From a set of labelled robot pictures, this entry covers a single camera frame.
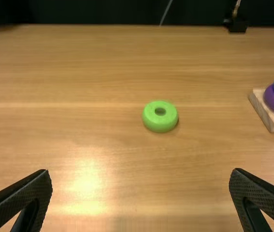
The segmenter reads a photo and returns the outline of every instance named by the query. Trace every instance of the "wooden base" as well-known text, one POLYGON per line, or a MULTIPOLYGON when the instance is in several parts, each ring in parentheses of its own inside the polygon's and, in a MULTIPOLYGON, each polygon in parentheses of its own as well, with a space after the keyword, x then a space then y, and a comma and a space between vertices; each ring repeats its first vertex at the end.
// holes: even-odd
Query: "wooden base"
POLYGON ((264 91, 264 89, 254 89, 249 95, 249 100, 269 132, 274 133, 274 112, 268 108, 263 100, 264 91))

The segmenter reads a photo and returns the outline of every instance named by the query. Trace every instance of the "cable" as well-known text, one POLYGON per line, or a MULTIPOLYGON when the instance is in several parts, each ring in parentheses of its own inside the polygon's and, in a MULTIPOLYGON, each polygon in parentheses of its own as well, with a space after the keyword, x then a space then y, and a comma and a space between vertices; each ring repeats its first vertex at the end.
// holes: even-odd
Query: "cable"
POLYGON ((168 13, 168 10, 169 10, 169 8, 170 8, 170 5, 172 4, 172 1, 173 1, 173 0, 169 0, 169 3, 168 3, 168 5, 167 5, 167 7, 166 7, 166 9, 165 9, 165 12, 164 12, 164 14, 163 14, 163 16, 162 16, 162 18, 161 18, 160 26, 162 26, 162 24, 163 24, 163 22, 164 22, 164 19, 165 19, 167 13, 168 13))

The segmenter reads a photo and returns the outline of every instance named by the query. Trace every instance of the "wood grain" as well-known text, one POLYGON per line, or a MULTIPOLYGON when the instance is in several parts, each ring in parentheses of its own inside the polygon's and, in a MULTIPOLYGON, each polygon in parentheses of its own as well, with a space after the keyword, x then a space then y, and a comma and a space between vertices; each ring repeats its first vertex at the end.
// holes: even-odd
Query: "wood grain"
POLYGON ((45 232, 241 231, 228 180, 274 184, 274 134, 247 99, 273 81, 274 29, 0 29, 0 190, 49 169, 45 232), (141 122, 158 99, 179 111, 166 134, 141 122))
POLYGON ((249 100, 269 132, 274 133, 274 111, 264 102, 265 89, 254 89, 249 95, 249 100))

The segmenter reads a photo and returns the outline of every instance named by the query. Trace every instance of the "green donut-shaped toy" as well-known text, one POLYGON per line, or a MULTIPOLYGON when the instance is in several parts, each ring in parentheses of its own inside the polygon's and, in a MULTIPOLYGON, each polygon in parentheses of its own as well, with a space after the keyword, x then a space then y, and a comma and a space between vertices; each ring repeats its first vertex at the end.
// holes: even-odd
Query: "green donut-shaped toy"
POLYGON ((151 131, 163 133, 174 129, 178 122, 178 112, 175 106, 166 101, 153 101, 143 110, 142 120, 151 131))

